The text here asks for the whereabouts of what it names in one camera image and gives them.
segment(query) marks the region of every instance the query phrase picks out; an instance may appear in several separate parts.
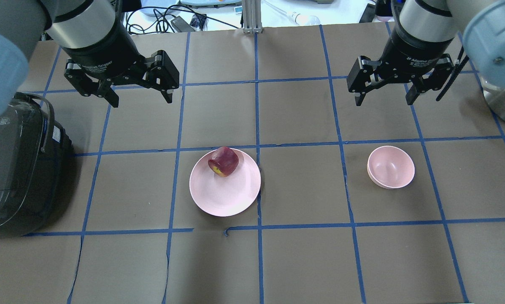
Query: plate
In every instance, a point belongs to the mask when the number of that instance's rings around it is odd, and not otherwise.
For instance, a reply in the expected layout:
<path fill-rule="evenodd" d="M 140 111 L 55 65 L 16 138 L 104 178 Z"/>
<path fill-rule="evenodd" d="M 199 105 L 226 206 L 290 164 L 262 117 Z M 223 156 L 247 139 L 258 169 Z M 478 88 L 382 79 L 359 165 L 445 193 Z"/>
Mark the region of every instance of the plate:
<path fill-rule="evenodd" d="M 189 189 L 196 205 L 215 216 L 231 216 L 243 212 L 260 191 L 260 169 L 256 161 L 241 150 L 232 149 L 239 157 L 235 171 L 220 177 L 211 170 L 208 160 L 211 151 L 200 158 L 192 168 Z"/>

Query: black cable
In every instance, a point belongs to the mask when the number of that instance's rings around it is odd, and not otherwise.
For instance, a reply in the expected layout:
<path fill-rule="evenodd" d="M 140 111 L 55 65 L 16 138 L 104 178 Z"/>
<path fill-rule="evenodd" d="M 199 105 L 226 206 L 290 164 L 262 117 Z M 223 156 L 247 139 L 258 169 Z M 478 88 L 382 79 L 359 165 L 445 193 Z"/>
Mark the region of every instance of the black cable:
<path fill-rule="evenodd" d="M 142 10 L 144 8 L 152 8 L 154 10 L 154 14 L 155 14 L 155 17 L 156 17 L 156 21 L 154 23 L 152 23 L 146 29 L 144 29 L 139 24 L 131 24 L 130 23 L 130 19 L 131 19 L 132 15 L 135 12 L 137 12 L 139 10 Z M 165 10 L 164 13 L 162 14 L 160 11 L 158 11 L 159 9 L 160 10 L 164 9 Z M 175 32 L 174 29 L 173 29 L 173 27 L 171 27 L 168 19 L 166 18 L 166 16 L 173 16 L 173 17 L 175 17 L 172 14 L 168 14 L 168 11 L 170 11 L 170 10 L 190 12 L 190 13 L 195 14 L 197 17 L 202 16 L 202 14 L 200 14 L 198 12 L 195 12 L 194 10 L 192 10 L 192 8 L 189 8 L 188 6 L 184 6 L 184 5 L 180 5 L 180 4 L 170 5 L 167 8 L 164 8 L 162 6 L 145 6 L 143 8 L 139 8 L 137 10 L 132 11 L 130 14 L 127 14 L 127 16 L 126 16 L 126 20 L 127 20 L 127 22 L 126 22 L 127 32 L 129 33 L 129 35 L 146 35 L 146 34 L 150 34 L 150 33 L 167 33 L 168 29 L 171 29 L 173 32 Z M 215 18 L 212 18 L 212 17 L 206 17 L 206 18 L 214 20 L 214 21 L 217 21 L 217 22 L 220 22 L 220 23 L 225 24 L 225 25 L 229 25 L 230 27 L 233 27 L 235 29 L 239 29 L 239 27 L 236 27 L 235 25 L 232 25 L 230 23 L 226 23 L 226 22 L 221 21 L 219 19 L 215 19 Z M 155 25 L 156 31 L 152 31 L 152 32 L 146 33 L 146 30 L 149 29 L 150 27 L 152 27 L 153 25 Z M 132 32 L 131 29 L 139 30 L 139 31 L 142 31 L 142 32 L 141 33 L 135 33 L 135 32 Z"/>
<path fill-rule="evenodd" d="M 468 62 L 469 59 L 470 58 L 468 57 L 468 55 L 466 55 L 464 57 L 464 59 L 461 61 L 461 63 L 457 64 L 457 66 L 453 69 L 453 73 L 451 73 L 451 77 L 449 78 L 449 81 L 447 81 L 446 86 L 443 87 L 442 92 L 440 92 L 438 94 L 438 97 L 436 98 L 436 101 L 440 101 L 443 98 L 443 95 L 446 94 L 447 90 L 449 90 L 449 88 L 451 87 L 451 85 L 453 84 L 453 82 L 455 82 L 455 79 L 459 75 L 460 71 L 462 71 L 462 68 L 464 68 L 464 66 L 466 65 L 466 63 Z"/>
<path fill-rule="evenodd" d="M 139 25 L 139 24 L 127 24 L 127 32 L 129 34 L 146 35 L 149 33 L 166 33 L 168 31 L 168 29 L 171 29 L 170 23 L 168 22 L 166 17 L 160 11 L 154 9 L 153 13 L 156 17 L 156 21 L 154 23 L 152 23 L 151 25 L 149 25 L 146 29 L 144 29 L 142 27 L 142 25 Z M 148 29 L 150 29 L 151 27 L 153 27 L 153 25 L 155 25 L 155 31 L 146 33 L 146 31 Z M 132 32 L 131 28 L 138 30 L 138 31 L 142 31 L 142 32 L 141 33 Z"/>

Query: red apple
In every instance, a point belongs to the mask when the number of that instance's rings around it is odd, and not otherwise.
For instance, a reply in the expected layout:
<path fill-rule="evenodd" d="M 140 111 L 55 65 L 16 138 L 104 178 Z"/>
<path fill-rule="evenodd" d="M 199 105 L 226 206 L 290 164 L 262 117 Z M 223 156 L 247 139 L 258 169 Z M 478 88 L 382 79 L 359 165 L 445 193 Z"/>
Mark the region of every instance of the red apple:
<path fill-rule="evenodd" d="M 237 164 L 239 164 L 239 157 L 228 147 L 218 148 L 208 160 L 209 167 L 221 177 L 231 175 L 237 168 Z"/>

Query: blue grid line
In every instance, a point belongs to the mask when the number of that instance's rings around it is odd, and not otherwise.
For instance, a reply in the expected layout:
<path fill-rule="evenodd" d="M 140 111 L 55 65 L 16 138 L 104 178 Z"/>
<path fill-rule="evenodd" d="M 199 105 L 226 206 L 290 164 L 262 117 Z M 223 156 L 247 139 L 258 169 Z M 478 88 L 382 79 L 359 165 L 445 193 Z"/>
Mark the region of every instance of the blue grid line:
<path fill-rule="evenodd" d="M 87 200 L 87 206 L 85 207 L 84 221 L 83 221 L 83 224 L 82 224 L 82 234 L 80 235 L 80 252 L 79 252 L 79 256 L 78 256 L 78 264 L 76 266 L 76 271 L 75 271 L 75 275 L 74 275 L 73 286 L 70 289 L 70 294 L 69 294 L 69 298 L 67 299 L 67 304 L 70 304 L 71 301 L 72 301 L 72 299 L 73 299 L 74 286 L 76 285 L 76 279 L 78 278 L 78 269 L 79 269 L 80 260 L 82 258 L 82 248 L 83 248 L 83 241 L 84 241 L 84 237 L 85 237 L 85 228 L 87 227 L 87 222 L 88 222 L 88 218 L 89 218 L 89 210 L 91 209 L 91 202 L 92 202 L 92 199 L 93 199 L 93 192 L 95 190 L 95 183 L 96 183 L 97 174 L 98 174 L 98 166 L 100 165 L 100 158 L 102 157 L 101 152 L 102 152 L 102 146 L 104 145 L 104 139 L 105 139 L 105 136 L 106 136 L 106 129 L 108 128 L 108 121 L 109 121 L 109 118 L 110 118 L 110 109 L 111 109 L 111 106 L 108 104 L 108 107 L 107 107 L 107 110 L 106 110 L 106 118 L 104 120 L 104 127 L 102 128 L 102 136 L 100 137 L 100 144 L 99 144 L 99 147 L 98 147 L 97 162 L 95 164 L 95 170 L 93 172 L 93 179 L 92 179 L 92 182 L 91 182 L 91 189 L 89 190 L 89 196 L 88 196 L 88 200 Z"/>
<path fill-rule="evenodd" d="M 46 91 L 46 93 L 50 93 L 50 94 L 53 94 L 53 93 L 72 93 L 72 92 L 78 93 L 78 91 L 75 90 L 75 89 Z"/>
<path fill-rule="evenodd" d="M 425 137 L 423 140 L 425 142 L 436 142 L 436 141 L 467 141 L 467 140 L 499 140 L 502 139 L 501 135 L 490 135 L 490 136 L 466 136 L 466 137 Z M 343 145 L 347 144 L 390 144 L 390 143 L 401 143 L 401 142 L 421 142 L 420 138 L 400 138 L 400 139 L 382 139 L 382 140 L 354 140 L 354 141 L 343 141 Z M 297 142 L 297 143 L 287 143 L 287 144 L 259 144 L 260 148 L 277 148 L 277 147 L 313 147 L 313 146 L 336 146 L 338 142 Z M 220 146 L 213 147 L 191 147 L 191 148 L 180 148 L 183 151 L 211 151 L 219 148 Z M 229 146 L 234 149 L 255 149 L 257 145 L 244 144 Z M 112 151 L 102 151 L 102 152 L 85 152 L 73 154 L 73 157 L 83 157 L 83 156 L 98 156 L 98 155 L 114 155 L 114 154 L 135 154 L 135 153 L 159 153 L 159 152 L 176 152 L 175 148 L 168 149 L 146 149 L 146 150 L 112 150 Z"/>
<path fill-rule="evenodd" d="M 488 217 L 477 219 L 451 219 L 445 220 L 448 224 L 470 224 L 470 223 L 505 223 L 505 217 Z M 438 225 L 442 220 L 426 221 L 393 221 L 393 222 L 356 222 L 356 223 L 316 223 L 316 224 L 279 224 L 279 225 L 245 225 L 233 226 L 225 230 L 228 231 L 248 231 L 248 230 L 270 230 L 270 229 L 304 229 L 304 228 L 341 228 L 341 227 L 384 227 L 384 226 L 409 226 L 409 225 Z M 145 233 L 183 233 L 192 232 L 194 228 L 164 228 L 164 229 L 137 229 L 119 231 L 51 231 L 33 232 L 23 237 L 32 236 L 67 236 L 67 235 L 123 235 L 123 234 L 145 234 Z"/>
<path fill-rule="evenodd" d="M 50 75 L 48 76 L 48 81 L 46 81 L 46 86 L 44 87 L 44 92 L 42 93 L 42 97 L 46 97 L 46 93 L 48 92 L 48 88 L 50 87 L 51 78 L 54 75 L 55 67 L 57 65 L 57 60 L 59 59 L 59 54 L 61 53 L 61 47 L 57 48 L 57 52 L 55 54 L 54 63 L 51 66 Z"/>
<path fill-rule="evenodd" d="M 108 120 L 110 117 L 110 109 L 111 106 L 108 104 L 108 107 L 106 108 L 106 119 L 104 120 L 104 127 L 102 128 L 102 136 L 100 137 L 100 145 L 98 147 L 98 157 L 97 157 L 97 163 L 95 164 L 95 171 L 93 172 L 93 179 L 91 182 L 91 189 L 89 190 L 89 196 L 88 196 L 88 201 L 87 201 L 87 206 L 85 208 L 85 215 L 84 215 L 84 221 L 82 225 L 82 231 L 85 231 L 85 228 L 87 227 L 87 221 L 89 217 L 89 210 L 91 209 L 91 202 L 93 199 L 93 192 L 95 190 L 95 183 L 97 180 L 97 175 L 98 175 L 98 166 L 100 165 L 100 158 L 102 156 L 102 145 L 104 144 L 104 139 L 105 139 L 105 133 L 106 129 L 108 128 Z"/>
<path fill-rule="evenodd" d="M 461 219 L 446 220 L 449 224 L 468 224 L 468 223 L 505 223 L 505 217 L 492 217 L 489 219 Z"/>
<path fill-rule="evenodd" d="M 33 232 L 23 235 L 31 236 L 66 236 L 66 235 L 125 235 L 125 234 L 150 234 L 150 233 L 180 233 L 192 232 L 194 228 L 161 228 L 161 229 L 135 229 L 135 230 L 109 230 L 109 231 L 51 231 L 51 232 Z"/>
<path fill-rule="evenodd" d="M 311 146 L 335 146 L 339 142 L 329 141 L 329 142 L 297 142 L 288 144 L 260 144 L 260 148 L 276 148 L 276 147 L 311 147 Z"/>
<path fill-rule="evenodd" d="M 324 47 L 325 62 L 327 65 L 327 75 L 329 76 L 329 89 L 331 91 L 331 103 L 333 106 L 333 115 L 335 116 L 335 127 L 337 129 L 337 137 L 339 139 L 340 160 L 341 160 L 341 164 L 342 164 L 342 168 L 343 168 L 344 189 L 346 191 L 346 200 L 348 203 L 348 214 L 349 214 L 350 223 L 354 224 L 355 221 L 354 221 L 354 216 L 353 216 L 353 211 L 352 211 L 352 204 L 350 203 L 350 196 L 349 196 L 349 192 L 348 192 L 348 179 L 347 179 L 348 173 L 346 170 L 343 138 L 342 138 L 342 135 L 340 132 L 339 116 L 337 113 L 337 104 L 335 102 L 335 91 L 333 89 L 333 79 L 331 78 L 331 64 L 329 63 L 329 54 L 327 52 L 327 46 L 325 43 L 325 36 L 324 36 L 324 29 L 323 29 L 322 25 L 319 25 L 319 29 L 320 29 L 320 36 L 321 36 L 322 45 Z M 355 227 L 352 227 L 352 240 L 353 240 L 353 245 L 354 245 L 355 265 L 356 265 L 356 271 L 357 271 L 357 275 L 358 275 L 359 291 L 361 293 L 361 301 L 363 304 L 366 304 L 367 300 L 366 300 L 366 296 L 365 296 L 365 285 L 363 282 L 361 258 L 359 256 L 359 245 L 358 245 L 358 239 L 357 239 L 357 233 L 356 233 Z"/>
<path fill-rule="evenodd" d="M 499 140 L 502 137 L 499 135 L 492 136 L 466 136 L 466 137 L 431 137 L 423 138 L 426 142 L 432 141 L 467 141 L 467 140 Z"/>
<path fill-rule="evenodd" d="M 406 83 L 404 84 L 404 89 L 406 90 L 406 92 L 408 92 L 408 85 Z M 416 129 L 418 131 L 419 138 L 421 139 L 421 147 L 423 149 L 424 158 L 427 163 L 428 173 L 430 175 L 430 181 L 431 181 L 432 187 L 434 189 L 434 195 L 436 196 L 436 203 L 438 204 L 438 209 L 440 211 L 440 216 L 441 216 L 442 223 L 443 223 L 443 229 L 446 234 L 447 244 L 449 246 L 449 251 L 451 252 L 451 258 L 453 260 L 453 267 L 455 268 L 455 273 L 456 273 L 457 279 L 459 281 L 459 286 L 460 286 L 462 298 L 465 303 L 468 303 L 468 296 L 466 294 L 466 289 L 464 287 L 464 282 L 462 280 L 462 274 L 460 272 L 459 262 L 457 261 L 457 258 L 456 258 L 455 248 L 453 247 L 453 241 L 451 240 L 451 233 L 449 232 L 449 227 L 447 226 L 447 222 L 446 222 L 446 216 L 445 216 L 445 213 L 443 212 L 443 206 L 442 206 L 442 201 L 440 199 L 440 193 L 439 193 L 438 187 L 436 185 L 436 178 L 434 177 L 434 172 L 432 171 L 432 165 L 430 164 L 430 158 L 428 157 L 427 147 L 425 144 L 425 140 L 423 139 L 423 133 L 421 132 L 421 127 L 419 125 L 419 120 L 418 120 L 418 116 L 416 113 L 416 109 L 414 108 L 413 105 L 410 106 L 410 108 L 412 110 L 412 115 L 414 117 L 414 121 L 416 122 Z"/>
<path fill-rule="evenodd" d="M 426 220 L 426 221 L 394 221 L 394 222 L 362 222 L 362 223 L 317 223 L 317 224 L 279 224 L 279 225 L 245 225 L 233 226 L 224 231 L 226 236 L 229 231 L 250 230 L 277 230 L 277 229 L 310 229 L 310 228 L 347 228 L 347 227 L 388 227 L 388 226 L 412 226 L 412 225 L 442 225 L 447 224 L 470 224 L 470 223 L 505 223 L 505 217 L 486 219 L 453 219 L 453 220 Z"/>
<path fill-rule="evenodd" d="M 115 155 L 115 154 L 135 154 L 135 153 L 158 153 L 158 152 L 175 152 L 176 149 L 147 149 L 147 150 L 121 150 L 121 151 L 104 151 L 100 152 L 102 155 Z"/>
<path fill-rule="evenodd" d="M 186 84 L 183 83 L 183 87 L 199 87 L 201 85 L 243 84 L 243 83 L 254 83 L 254 82 L 255 82 L 254 80 L 195 82 L 195 83 L 186 83 Z"/>
<path fill-rule="evenodd" d="M 459 39 L 462 42 L 462 35 L 461 35 L 461 33 L 459 33 Z M 475 80 L 478 82 L 479 88 L 481 90 L 483 90 L 483 86 L 481 85 L 481 81 L 480 81 L 478 73 L 477 73 L 477 71 L 475 69 L 474 63 L 472 62 L 472 60 L 468 60 L 468 62 L 470 63 L 470 66 L 472 67 L 472 71 L 474 71 Z M 503 144 L 505 144 L 505 133 L 503 131 L 502 125 L 500 124 L 500 120 L 498 119 L 498 116 L 496 115 L 495 112 L 493 112 L 492 109 L 489 108 L 489 110 L 490 110 L 490 113 L 492 114 L 494 122 L 496 123 L 496 126 L 498 127 L 498 131 L 500 132 L 501 138 L 503 140 Z"/>
<path fill-rule="evenodd" d="M 343 144 L 389 144 L 397 142 L 418 142 L 419 138 L 401 138 L 399 140 L 358 140 L 343 141 Z"/>
<path fill-rule="evenodd" d="M 243 145 L 237 145 L 237 146 L 229 146 L 230 148 L 234 149 L 254 149 L 256 148 L 256 145 L 254 144 L 243 144 Z M 220 146 L 215 146 L 215 147 L 198 147 L 198 148 L 179 148 L 181 151 L 209 151 L 209 150 L 215 150 L 217 148 L 220 148 Z"/>
<path fill-rule="evenodd" d="M 260 93 L 258 83 L 258 33 L 254 33 L 254 97 L 255 120 L 256 120 L 256 164 L 260 165 Z M 264 304 L 264 248 L 262 238 L 262 191 L 258 192 L 256 198 L 258 204 L 258 285 L 260 304 Z"/>
<path fill-rule="evenodd" d="M 283 78 L 283 79 L 258 79 L 256 81 L 265 82 L 289 82 L 289 81 L 311 81 L 311 80 L 326 80 L 329 77 L 302 77 L 302 78 Z"/>
<path fill-rule="evenodd" d="M 190 46 L 190 32 L 188 32 L 186 36 L 185 64 L 183 67 L 183 94 L 181 95 L 181 108 L 179 110 L 179 129 L 177 132 L 177 145 L 176 145 L 176 165 L 175 169 L 173 170 L 172 202 L 170 205 L 170 220 L 168 224 L 168 228 L 170 229 L 170 231 L 168 232 L 168 240 L 166 243 L 166 258 L 167 258 L 166 286 L 164 287 L 164 296 L 162 298 L 162 304 L 166 303 L 166 292 L 168 289 L 168 280 L 170 277 L 170 252 L 172 247 L 173 215 L 176 206 L 177 175 L 179 172 L 179 154 L 181 151 L 181 134 L 183 131 L 183 112 L 185 110 L 185 91 L 186 91 L 185 84 L 186 84 L 187 68 L 189 64 L 189 46 Z"/>

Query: bowl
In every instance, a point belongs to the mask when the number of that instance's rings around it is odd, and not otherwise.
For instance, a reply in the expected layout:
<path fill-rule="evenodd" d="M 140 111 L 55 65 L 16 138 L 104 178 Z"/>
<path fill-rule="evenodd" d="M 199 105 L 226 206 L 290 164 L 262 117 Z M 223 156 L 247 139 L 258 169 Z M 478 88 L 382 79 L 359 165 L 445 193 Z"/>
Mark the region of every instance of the bowl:
<path fill-rule="evenodd" d="M 412 158 L 394 146 L 376 148 L 367 161 L 368 176 L 382 188 L 398 189 L 408 185 L 416 174 Z"/>

